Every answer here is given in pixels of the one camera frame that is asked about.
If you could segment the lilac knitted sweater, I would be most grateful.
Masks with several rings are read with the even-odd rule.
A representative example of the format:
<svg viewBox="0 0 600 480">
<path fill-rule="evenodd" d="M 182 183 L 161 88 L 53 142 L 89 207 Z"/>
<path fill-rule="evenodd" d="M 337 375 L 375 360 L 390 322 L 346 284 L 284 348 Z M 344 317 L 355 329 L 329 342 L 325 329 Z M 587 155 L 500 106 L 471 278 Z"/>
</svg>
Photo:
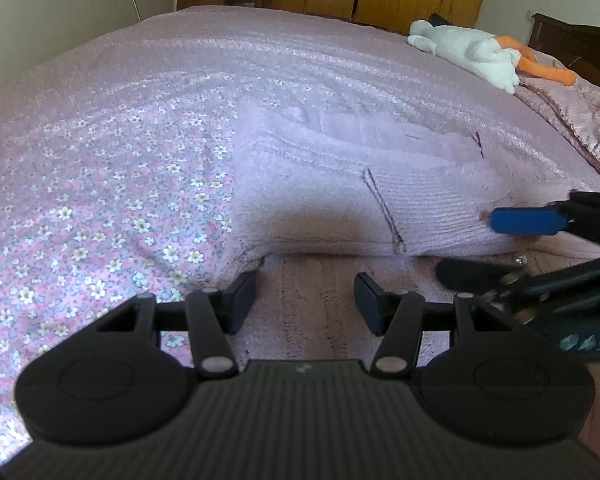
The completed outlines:
<svg viewBox="0 0 600 480">
<path fill-rule="evenodd" d="M 474 138 L 386 113 L 242 102 L 233 145 L 232 230 L 215 275 L 268 255 L 475 257 L 516 252 L 529 235 L 488 223 L 498 207 L 539 206 L 563 180 Z"/>
</svg>

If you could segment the pink quilted blanket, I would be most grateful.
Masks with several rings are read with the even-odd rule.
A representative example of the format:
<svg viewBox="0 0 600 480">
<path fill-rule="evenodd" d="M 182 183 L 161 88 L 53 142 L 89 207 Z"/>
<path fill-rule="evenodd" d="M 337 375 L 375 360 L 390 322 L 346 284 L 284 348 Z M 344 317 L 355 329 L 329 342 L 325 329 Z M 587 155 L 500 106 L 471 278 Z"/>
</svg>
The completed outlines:
<svg viewBox="0 0 600 480">
<path fill-rule="evenodd" d="M 515 96 L 539 114 L 600 174 L 600 87 L 577 76 L 572 86 L 525 73 Z"/>
</svg>

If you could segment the dark wooden headboard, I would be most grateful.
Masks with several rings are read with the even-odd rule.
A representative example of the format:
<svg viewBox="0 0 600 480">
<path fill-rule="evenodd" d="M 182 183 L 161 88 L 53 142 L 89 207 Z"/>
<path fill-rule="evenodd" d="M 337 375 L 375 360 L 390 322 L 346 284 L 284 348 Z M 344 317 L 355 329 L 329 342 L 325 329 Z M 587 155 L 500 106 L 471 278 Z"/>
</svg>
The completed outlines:
<svg viewBox="0 0 600 480">
<path fill-rule="evenodd" d="M 557 58 L 600 87 L 600 27 L 568 24 L 541 13 L 533 14 L 532 18 L 529 46 Z"/>
</svg>

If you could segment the white orange plush toy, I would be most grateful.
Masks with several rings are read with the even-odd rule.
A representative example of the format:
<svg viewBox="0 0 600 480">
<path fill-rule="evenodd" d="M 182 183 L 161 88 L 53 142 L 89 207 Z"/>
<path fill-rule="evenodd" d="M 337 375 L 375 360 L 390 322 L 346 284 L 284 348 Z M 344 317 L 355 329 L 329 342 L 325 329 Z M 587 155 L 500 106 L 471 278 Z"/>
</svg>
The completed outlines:
<svg viewBox="0 0 600 480">
<path fill-rule="evenodd" d="M 577 81 L 577 74 L 568 68 L 541 64 L 534 51 L 516 39 L 481 29 L 434 26 L 426 20 L 417 20 L 411 24 L 406 41 L 417 50 L 442 58 L 509 94 L 514 94 L 520 85 L 519 72 L 564 86 Z"/>
</svg>

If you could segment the pink floral bed sheet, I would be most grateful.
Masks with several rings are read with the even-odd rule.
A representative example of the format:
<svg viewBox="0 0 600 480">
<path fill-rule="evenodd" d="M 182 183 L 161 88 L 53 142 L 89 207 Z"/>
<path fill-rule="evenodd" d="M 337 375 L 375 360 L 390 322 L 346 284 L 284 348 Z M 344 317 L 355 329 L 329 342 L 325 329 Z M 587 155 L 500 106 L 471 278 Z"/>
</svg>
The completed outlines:
<svg viewBox="0 0 600 480">
<path fill-rule="evenodd" d="M 29 444 L 14 400 L 26 365 L 122 301 L 207 286 L 232 230 L 242 102 L 386 113 L 474 138 L 574 188 L 600 174 L 539 114 L 403 36 L 229 6 L 163 14 L 54 58 L 0 91 L 0 465 Z M 548 271 L 596 255 L 565 236 L 492 256 Z M 439 257 L 266 256 L 232 339 L 240 362 L 370 356 L 355 274 L 434 299 Z"/>
</svg>

